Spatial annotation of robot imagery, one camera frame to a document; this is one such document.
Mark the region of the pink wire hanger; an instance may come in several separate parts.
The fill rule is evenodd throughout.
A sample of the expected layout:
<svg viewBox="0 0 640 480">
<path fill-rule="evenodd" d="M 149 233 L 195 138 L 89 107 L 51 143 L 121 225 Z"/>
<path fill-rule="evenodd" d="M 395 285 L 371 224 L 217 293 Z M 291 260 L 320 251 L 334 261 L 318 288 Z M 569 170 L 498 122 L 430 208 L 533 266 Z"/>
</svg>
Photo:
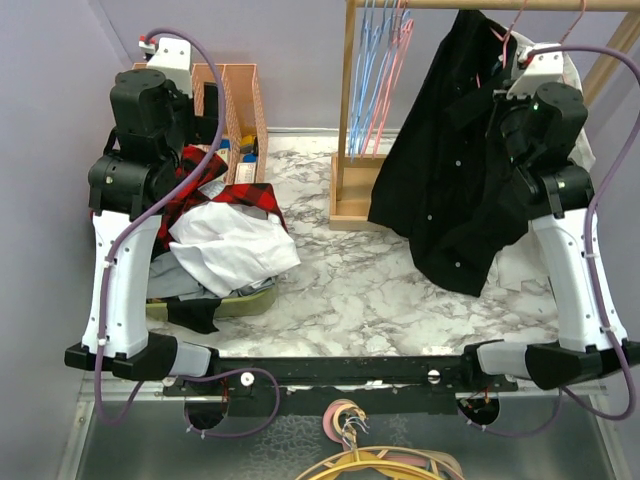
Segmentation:
<svg viewBox="0 0 640 480">
<path fill-rule="evenodd" d="M 513 31 L 527 4 L 527 0 L 522 2 L 518 13 L 503 30 L 496 29 L 496 23 L 481 28 L 474 77 L 478 89 L 499 73 L 511 74 L 518 48 L 517 41 L 513 40 Z"/>
</svg>

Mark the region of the black button shirt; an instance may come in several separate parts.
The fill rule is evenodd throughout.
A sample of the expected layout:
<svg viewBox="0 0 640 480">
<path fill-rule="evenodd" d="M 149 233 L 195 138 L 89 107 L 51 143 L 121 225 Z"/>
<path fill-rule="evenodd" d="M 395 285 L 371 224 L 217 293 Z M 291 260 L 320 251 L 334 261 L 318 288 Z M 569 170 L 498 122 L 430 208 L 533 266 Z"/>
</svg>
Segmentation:
<svg viewBox="0 0 640 480">
<path fill-rule="evenodd" d="M 510 77 L 515 39 L 478 10 L 461 10 L 371 192 L 368 220 L 409 242 L 433 284 L 480 296 L 496 254 L 528 230 L 509 157 L 487 139 L 493 93 Z"/>
</svg>

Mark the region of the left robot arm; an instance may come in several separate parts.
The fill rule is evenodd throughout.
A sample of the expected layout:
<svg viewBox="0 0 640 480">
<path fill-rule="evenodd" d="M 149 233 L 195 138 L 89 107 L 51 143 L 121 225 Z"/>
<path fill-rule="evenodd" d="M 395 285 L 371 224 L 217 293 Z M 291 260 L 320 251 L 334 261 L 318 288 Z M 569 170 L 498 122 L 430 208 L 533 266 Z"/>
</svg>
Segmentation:
<svg viewBox="0 0 640 480">
<path fill-rule="evenodd" d="M 115 126 L 88 174 L 89 209 L 96 241 L 89 320 L 79 343 L 68 347 L 68 367 L 102 369 L 132 381 L 186 376 L 206 395 L 220 385 L 214 349 L 148 331 L 146 300 L 152 250 L 164 197 L 177 185 L 185 146 L 213 141 L 218 87 L 207 82 L 203 113 L 192 95 L 154 69 L 118 74 L 110 91 Z"/>
</svg>

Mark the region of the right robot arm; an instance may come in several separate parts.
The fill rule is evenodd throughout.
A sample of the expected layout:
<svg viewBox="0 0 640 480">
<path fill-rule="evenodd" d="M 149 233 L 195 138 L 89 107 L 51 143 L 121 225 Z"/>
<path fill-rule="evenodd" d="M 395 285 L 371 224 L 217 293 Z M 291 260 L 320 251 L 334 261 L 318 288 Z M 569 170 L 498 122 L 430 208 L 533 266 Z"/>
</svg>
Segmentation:
<svg viewBox="0 0 640 480">
<path fill-rule="evenodd" d="M 466 347 L 459 378 L 469 390 L 481 391 L 499 375 L 550 390 L 612 375 L 623 362 L 639 363 L 639 345 L 621 324 L 597 257 L 590 174 L 570 157 L 587 116 L 581 92 L 563 83 L 496 96 L 489 137 L 508 154 L 516 198 L 541 246 L 558 338 Z"/>
</svg>

